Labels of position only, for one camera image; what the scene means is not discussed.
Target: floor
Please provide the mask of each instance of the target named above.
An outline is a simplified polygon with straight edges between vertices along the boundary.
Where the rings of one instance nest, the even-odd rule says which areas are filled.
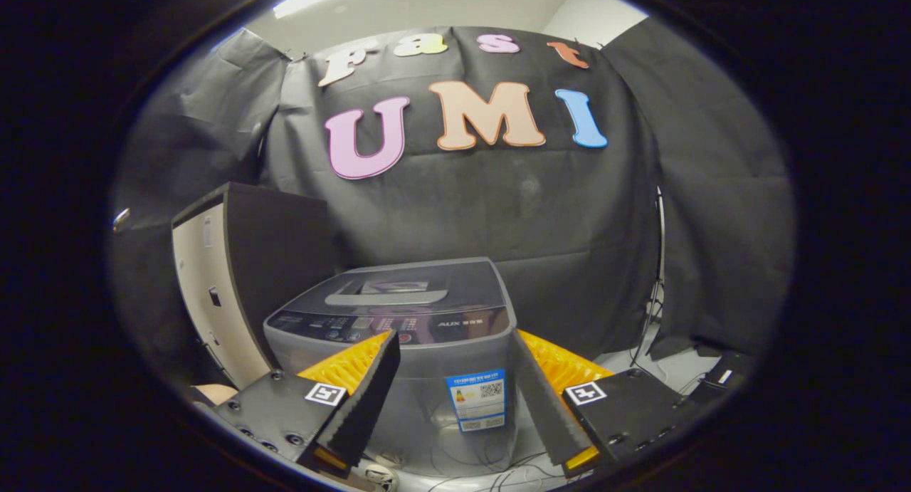
[[[660,362],[652,361],[644,355],[658,333],[658,324],[652,323],[646,332],[643,350],[637,359],[638,365],[651,372],[671,389],[689,394],[697,384],[697,378],[708,372],[718,362],[718,357],[701,357],[696,350],[690,349],[678,353]],[[623,372],[631,368],[632,352],[605,353],[595,359],[595,363],[612,372]],[[399,478],[398,492],[476,492],[488,490],[502,492],[543,492],[566,485],[569,480],[563,476],[559,466],[553,466],[544,453],[544,447],[537,436],[534,424],[528,414],[525,402],[520,401],[517,410],[517,440],[513,451],[513,465],[501,473],[468,478],[437,478],[437,476],[420,476],[414,473],[397,471]]]

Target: cable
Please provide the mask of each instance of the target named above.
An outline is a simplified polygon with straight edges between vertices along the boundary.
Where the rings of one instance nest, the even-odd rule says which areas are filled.
[[[540,453],[531,454],[531,456],[522,457],[521,459],[516,460],[513,465],[508,466],[507,469],[514,469],[515,467],[521,466],[526,462],[530,462],[534,459],[537,459],[538,456],[541,456],[541,454],[545,454],[545,453],[547,453],[547,451],[542,451]]]
[[[437,488],[437,486],[443,485],[443,483],[445,483],[445,482],[447,482],[447,481],[452,481],[453,479],[462,479],[462,478],[465,478],[465,477],[464,477],[464,476],[456,476],[455,478],[443,479],[442,482],[439,482],[439,483],[437,483],[435,486],[431,486],[429,489],[427,489],[427,492],[433,492],[433,489],[434,489],[434,488]]]
[[[648,326],[651,325],[651,318],[654,316],[655,303],[658,300],[658,287],[661,287],[661,290],[664,291],[664,283],[660,279],[655,281],[655,285],[651,287],[651,304],[648,306],[648,317],[645,319],[644,326],[642,327],[642,336],[638,340],[638,346],[636,347],[636,354],[632,357],[632,362],[629,363],[629,367],[636,365],[636,360],[638,359],[638,354],[642,350],[642,344],[645,343],[645,334],[648,332]]]
[[[500,492],[500,490],[503,489],[503,484],[504,484],[505,482],[507,482],[508,479],[510,479],[510,476],[511,476],[512,473],[514,473],[514,472],[515,472],[515,471],[510,471],[510,473],[507,474],[507,476],[503,479],[503,481],[501,481],[501,482],[499,483],[499,485],[497,486],[497,492]]]
[[[683,391],[684,391],[687,387],[689,387],[690,385],[692,385],[693,382],[696,382],[698,379],[702,378],[702,376],[704,376],[704,375],[708,375],[708,372],[700,372],[698,375],[693,376],[693,379],[690,380],[689,382],[686,382],[686,385],[683,385],[683,387],[681,387],[680,390],[677,391],[677,394],[683,394]]]

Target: yellow soft pad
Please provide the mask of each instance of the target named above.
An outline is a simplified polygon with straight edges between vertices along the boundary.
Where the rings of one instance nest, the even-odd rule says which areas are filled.
[[[380,333],[358,342],[297,375],[321,384],[344,387],[348,389],[348,394],[354,394],[389,334],[390,332]]]
[[[567,352],[567,350],[552,342],[547,342],[541,337],[523,332],[523,330],[518,330],[518,334],[525,341],[528,350],[531,350],[531,355],[535,357],[537,365],[544,372],[544,377],[547,378],[550,386],[554,388],[554,392],[557,393],[560,402],[563,402],[563,407],[567,407],[566,401],[563,400],[563,389],[573,385],[594,382],[613,375],[612,372],[596,365],[595,362],[583,359],[576,353]],[[594,446],[589,447],[589,449],[567,461],[567,469],[583,466],[585,463],[595,459],[598,454],[598,449],[595,449]]]

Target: wire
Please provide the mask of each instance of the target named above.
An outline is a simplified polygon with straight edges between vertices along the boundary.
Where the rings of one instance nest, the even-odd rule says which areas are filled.
[[[443,479],[442,482],[439,482],[435,486],[431,486],[429,489],[427,489],[427,492],[433,492],[434,488],[437,488],[437,486],[443,485],[443,483],[446,483],[447,481],[452,481],[453,479],[462,479],[462,478],[465,478],[465,477],[464,476],[455,476],[455,478]]]
[[[526,462],[530,462],[534,459],[537,459],[538,456],[541,456],[541,454],[545,454],[545,453],[547,453],[547,451],[542,451],[540,453],[531,454],[531,456],[522,457],[521,459],[516,460],[513,465],[508,466],[507,468],[514,469],[515,467],[521,466],[522,464],[524,464]]]
[[[654,317],[655,303],[658,300],[658,287],[661,287],[661,290],[664,291],[664,283],[660,279],[655,281],[655,285],[651,287],[651,304],[648,305],[648,317],[645,319],[644,326],[642,326],[642,336],[638,339],[638,346],[636,347],[636,354],[632,357],[632,362],[629,363],[629,367],[636,365],[636,360],[638,359],[638,354],[642,350],[642,344],[645,343],[645,334],[648,332],[648,326],[651,325],[651,318]]]
[[[690,380],[689,382],[686,382],[686,385],[683,385],[683,387],[681,387],[680,390],[677,391],[677,394],[683,394],[683,391],[684,391],[687,387],[689,387],[690,385],[693,384],[693,382],[696,382],[698,379],[702,378],[702,376],[705,376],[705,375],[708,375],[708,372],[700,372],[698,375],[693,376],[693,379]]]
[[[510,473],[507,474],[507,476],[503,479],[503,481],[501,481],[501,482],[499,483],[499,486],[497,486],[497,492],[500,492],[500,490],[503,488],[503,484],[504,484],[505,482],[507,482],[508,479],[510,479],[510,476],[511,476],[512,473],[514,473],[514,472],[515,472],[515,471],[510,471]]]
[[[546,471],[544,471],[544,469],[541,469],[541,467],[535,466],[533,464],[523,464],[520,467],[524,467],[524,466],[534,467],[535,469],[541,471],[541,473],[543,473],[544,476],[550,476],[550,478],[566,478],[566,476],[560,476],[560,475],[555,475],[555,473],[546,472]]]

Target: blue label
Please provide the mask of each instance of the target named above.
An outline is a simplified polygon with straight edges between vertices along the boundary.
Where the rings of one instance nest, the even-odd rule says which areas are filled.
[[[506,379],[505,369],[446,378],[460,431],[486,430],[505,424]]]

